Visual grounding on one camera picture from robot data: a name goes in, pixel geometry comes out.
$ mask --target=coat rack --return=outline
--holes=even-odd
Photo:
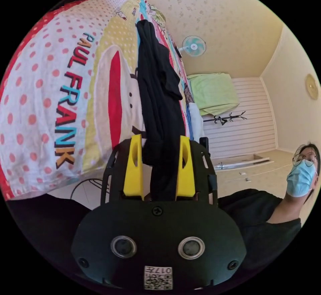
[[[209,120],[204,120],[204,122],[208,122],[208,121],[214,121],[214,123],[216,124],[218,121],[221,122],[222,125],[224,125],[227,121],[232,121],[233,119],[236,118],[242,118],[243,120],[247,120],[247,118],[243,117],[242,115],[245,113],[246,111],[243,111],[241,114],[239,115],[232,115],[232,113],[229,114],[229,117],[220,117],[220,116],[214,116],[214,119],[209,119]]]

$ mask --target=paul frank text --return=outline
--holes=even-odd
[[[83,33],[83,37],[80,38],[72,57],[69,60],[69,70],[67,70],[64,75],[67,78],[67,84],[70,85],[63,85],[60,88],[62,97],[57,106],[57,114],[59,114],[59,116],[56,118],[55,126],[55,133],[59,135],[55,140],[55,156],[58,157],[56,160],[57,169],[65,162],[72,165],[75,162],[73,154],[75,153],[76,142],[73,141],[73,138],[76,136],[77,128],[73,127],[73,123],[75,123],[77,119],[77,113],[65,106],[66,104],[70,107],[75,106],[80,98],[83,77],[73,73],[72,69],[76,64],[86,65],[90,48],[94,40],[94,37],[90,34]]]

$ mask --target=camera lens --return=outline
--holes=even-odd
[[[183,246],[183,252],[187,256],[195,256],[200,252],[201,246],[195,240],[187,241]]]
[[[178,253],[184,259],[199,258],[205,250],[204,242],[198,237],[187,237],[178,245]]]
[[[115,249],[121,255],[128,255],[132,252],[133,247],[127,239],[120,239],[115,243]]]
[[[112,252],[120,258],[129,258],[136,253],[135,242],[127,236],[117,236],[111,242]]]

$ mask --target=screw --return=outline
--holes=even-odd
[[[82,266],[83,268],[88,268],[89,267],[89,263],[87,260],[85,260],[84,258],[80,258],[78,260],[78,263],[80,266]]]
[[[154,207],[151,212],[153,213],[154,216],[161,216],[163,213],[163,210],[159,206],[157,206],[157,207]]]
[[[238,261],[231,261],[228,266],[227,266],[227,269],[232,271],[234,270],[235,268],[237,268],[238,266]]]

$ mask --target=person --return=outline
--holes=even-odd
[[[300,211],[317,186],[320,165],[316,145],[302,145],[293,156],[283,199],[256,189],[218,199],[219,208],[239,227],[247,254],[233,277],[215,287],[215,294],[232,289],[262,271],[291,243],[301,229]]]

